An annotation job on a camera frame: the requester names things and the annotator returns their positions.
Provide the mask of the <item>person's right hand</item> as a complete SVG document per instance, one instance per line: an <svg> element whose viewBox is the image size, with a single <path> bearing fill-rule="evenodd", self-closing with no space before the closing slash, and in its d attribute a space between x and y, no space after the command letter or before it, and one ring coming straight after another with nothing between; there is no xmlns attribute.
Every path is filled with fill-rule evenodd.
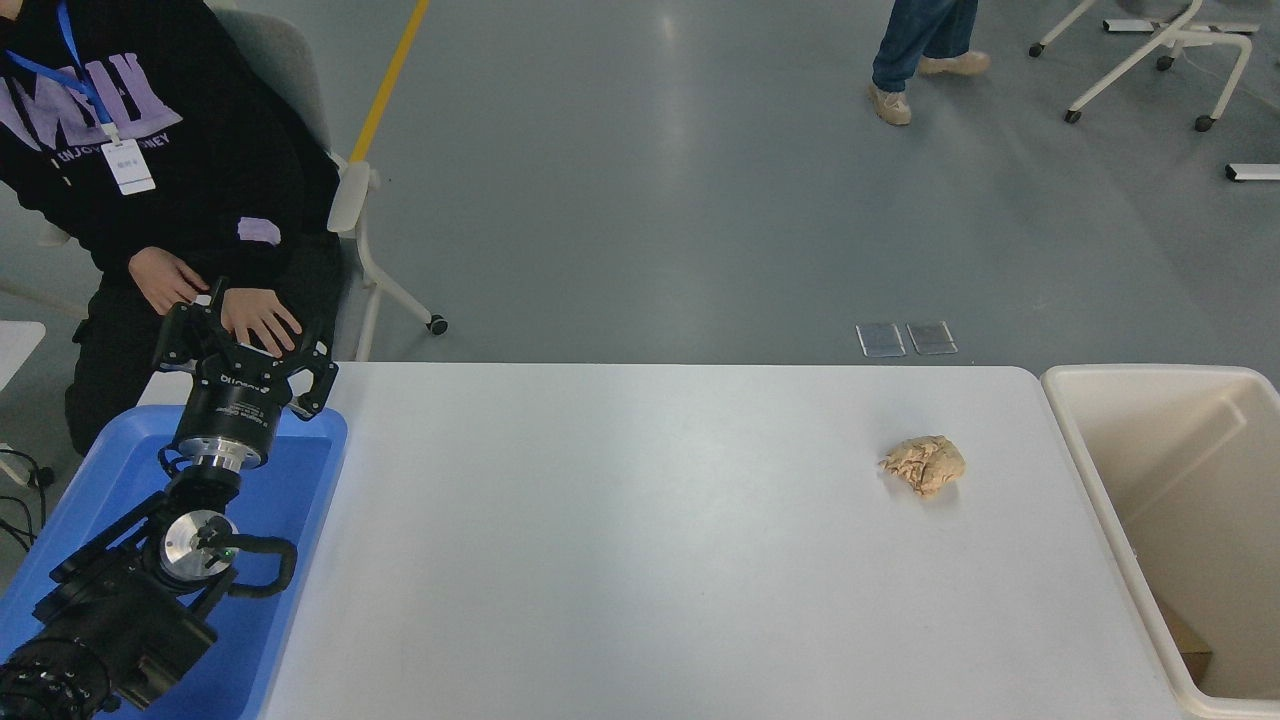
<svg viewBox="0 0 1280 720"><path fill-rule="evenodd" d="M193 268L160 247L148 246L133 254L127 270L159 316L165 316L177 304L193 302L210 290L210 284Z"/></svg>

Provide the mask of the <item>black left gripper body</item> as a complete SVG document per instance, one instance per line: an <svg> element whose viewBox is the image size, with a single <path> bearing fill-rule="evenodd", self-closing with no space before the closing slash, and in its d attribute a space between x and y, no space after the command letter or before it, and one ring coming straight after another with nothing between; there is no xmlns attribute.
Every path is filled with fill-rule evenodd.
<svg viewBox="0 0 1280 720"><path fill-rule="evenodd" d="M292 400L283 361L239 345L212 351L184 366L192 391L175 430L182 454L215 454L236 445L244 454L268 454L280 415Z"/></svg>

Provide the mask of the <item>person's left hand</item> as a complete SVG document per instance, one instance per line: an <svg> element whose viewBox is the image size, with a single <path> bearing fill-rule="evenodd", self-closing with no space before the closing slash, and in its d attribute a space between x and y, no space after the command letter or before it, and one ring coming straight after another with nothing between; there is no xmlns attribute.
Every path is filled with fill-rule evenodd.
<svg viewBox="0 0 1280 720"><path fill-rule="evenodd" d="M221 325L239 345L274 357L296 350L303 327L273 290L230 288L221 299Z"/></svg>

